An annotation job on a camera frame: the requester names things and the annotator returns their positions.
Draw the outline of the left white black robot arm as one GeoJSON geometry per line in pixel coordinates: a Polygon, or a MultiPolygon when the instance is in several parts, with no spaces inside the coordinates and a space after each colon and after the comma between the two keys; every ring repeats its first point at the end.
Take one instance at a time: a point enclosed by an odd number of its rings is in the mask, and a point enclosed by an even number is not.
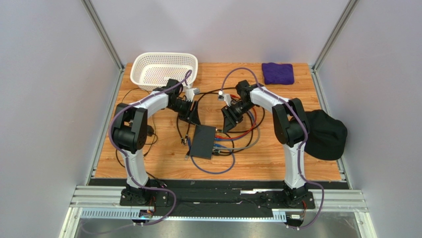
{"type": "Polygon", "coordinates": [[[148,119],[156,112],[171,109],[190,124],[199,125],[197,102],[194,97],[200,92],[185,84],[185,81],[169,79],[163,87],[154,89],[148,96],[134,103],[120,103],[116,107],[108,133],[113,147],[124,159],[127,174],[126,188],[122,191],[121,204],[146,206],[153,196],[163,188],[149,186],[145,169],[143,147],[148,136],[148,119]]]}

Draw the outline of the black network switch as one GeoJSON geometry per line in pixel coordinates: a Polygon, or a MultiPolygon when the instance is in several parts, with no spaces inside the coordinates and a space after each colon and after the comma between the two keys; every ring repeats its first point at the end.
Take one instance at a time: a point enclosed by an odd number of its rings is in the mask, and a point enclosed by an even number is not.
{"type": "Polygon", "coordinates": [[[215,133],[216,127],[214,126],[196,126],[189,155],[196,158],[210,160],[212,158],[215,133]]]}

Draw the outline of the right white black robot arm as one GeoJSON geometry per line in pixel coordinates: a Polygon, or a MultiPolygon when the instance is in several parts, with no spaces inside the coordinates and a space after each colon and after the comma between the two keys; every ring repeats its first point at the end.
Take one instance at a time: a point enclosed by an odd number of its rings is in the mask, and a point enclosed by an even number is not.
{"type": "Polygon", "coordinates": [[[240,96],[236,102],[222,89],[218,92],[218,99],[226,103],[221,109],[224,119],[222,131],[227,133],[233,129],[241,122],[243,114],[254,106],[269,111],[273,118],[274,134],[282,144],[285,156],[285,186],[281,201],[287,207],[301,205],[308,194],[304,148],[309,134],[309,123],[301,100],[283,98],[259,83],[251,85],[246,80],[236,85],[236,91],[240,96]]]}

